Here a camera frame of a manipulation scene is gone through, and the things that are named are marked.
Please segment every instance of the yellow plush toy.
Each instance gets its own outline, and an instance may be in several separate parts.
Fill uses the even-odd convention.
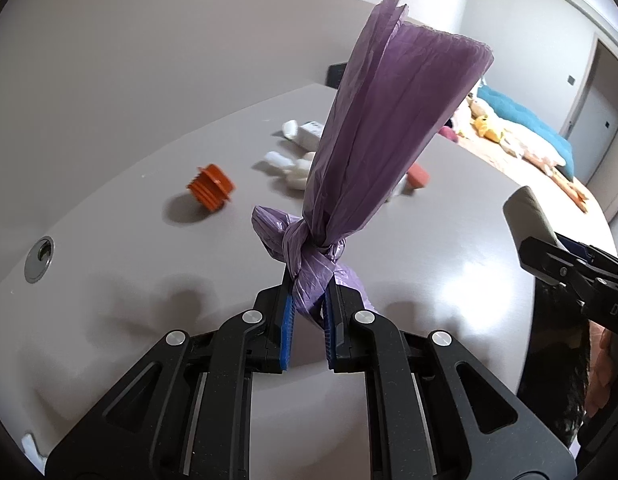
[[[488,114],[476,117],[473,120],[473,126],[478,132],[478,136],[487,137],[493,142],[500,142],[505,133],[500,126],[500,121],[497,118],[491,118]]]

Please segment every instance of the plastic bag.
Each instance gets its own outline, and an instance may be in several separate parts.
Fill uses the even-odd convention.
[[[483,43],[404,23],[407,7],[398,1],[375,6],[356,41],[311,166],[303,217],[262,206],[251,216],[269,254],[287,264],[295,308],[317,323],[317,301],[334,275],[372,309],[356,273],[338,263],[344,238],[367,224],[493,61]]]

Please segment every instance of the ridged orange cap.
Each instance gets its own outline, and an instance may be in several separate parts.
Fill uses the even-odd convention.
[[[198,202],[214,212],[230,200],[229,193],[235,189],[235,186],[215,164],[209,164],[206,168],[198,168],[198,171],[198,176],[187,188]]]

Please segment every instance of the blue blanket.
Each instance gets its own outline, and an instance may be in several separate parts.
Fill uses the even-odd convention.
[[[498,117],[522,124],[549,142],[567,162],[566,166],[556,166],[556,168],[570,181],[573,181],[573,152],[567,139],[543,123],[531,110],[486,85],[478,88],[478,97],[484,99]]]

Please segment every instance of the silver screw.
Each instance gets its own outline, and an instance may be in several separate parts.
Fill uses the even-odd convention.
[[[169,332],[167,337],[164,338],[167,341],[167,345],[178,346],[185,342],[186,336],[184,332],[180,330],[174,330],[173,332]]]
[[[243,321],[249,324],[259,323],[262,321],[262,313],[258,310],[248,310],[243,314]]]
[[[358,310],[353,317],[356,321],[365,325],[375,321],[374,313],[368,310]]]
[[[449,346],[451,345],[451,336],[447,332],[443,332],[442,330],[438,330],[433,333],[431,336],[431,340],[437,344],[438,346]]]

